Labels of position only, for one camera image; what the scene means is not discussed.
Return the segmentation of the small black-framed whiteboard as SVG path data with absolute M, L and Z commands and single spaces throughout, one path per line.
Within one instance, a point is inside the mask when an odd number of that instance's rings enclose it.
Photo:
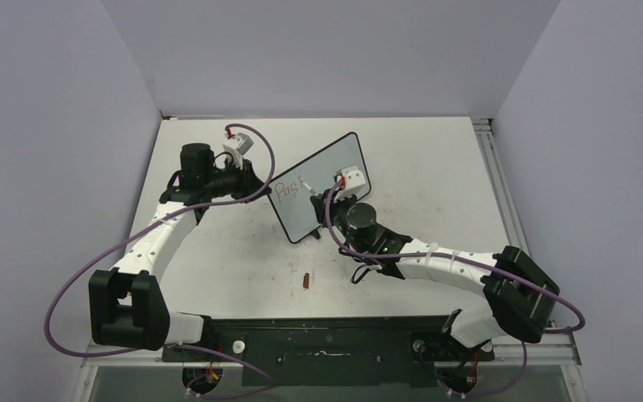
M 272 179 L 268 198 L 290 243 L 302 241 L 320 227 L 310 202 L 311 194 L 301 183 L 323 193 L 333 186 L 340 170 L 351 166 L 358 166 L 365 174 L 367 184 L 357 196 L 366 198 L 372 185 L 358 135 L 353 131 Z

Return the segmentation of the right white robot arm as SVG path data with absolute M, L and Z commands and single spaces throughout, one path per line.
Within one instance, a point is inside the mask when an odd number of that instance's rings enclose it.
M 373 206 L 356 197 L 328 202 L 322 193 L 310 201 L 318 223 L 342 236 L 340 254 L 384 276 L 433 281 L 483 298 L 479 306 L 450 317 L 440 335 L 446 356 L 462 358 L 501 336 L 542 340 L 560 290 L 524 250 L 510 245 L 499 253 L 446 249 L 383 226 Z

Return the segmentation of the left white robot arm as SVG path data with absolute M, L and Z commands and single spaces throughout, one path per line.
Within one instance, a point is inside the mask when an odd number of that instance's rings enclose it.
M 245 158 L 252 143 L 237 141 L 224 143 L 222 167 L 208 144 L 184 145 L 180 168 L 162 192 L 147 232 L 108 271 L 93 272 L 88 291 L 95 343 L 146 350 L 183 343 L 195 360 L 213 355 L 216 337 L 204 330 L 205 317 L 170 311 L 159 281 L 214 199 L 249 202 L 269 193 Z

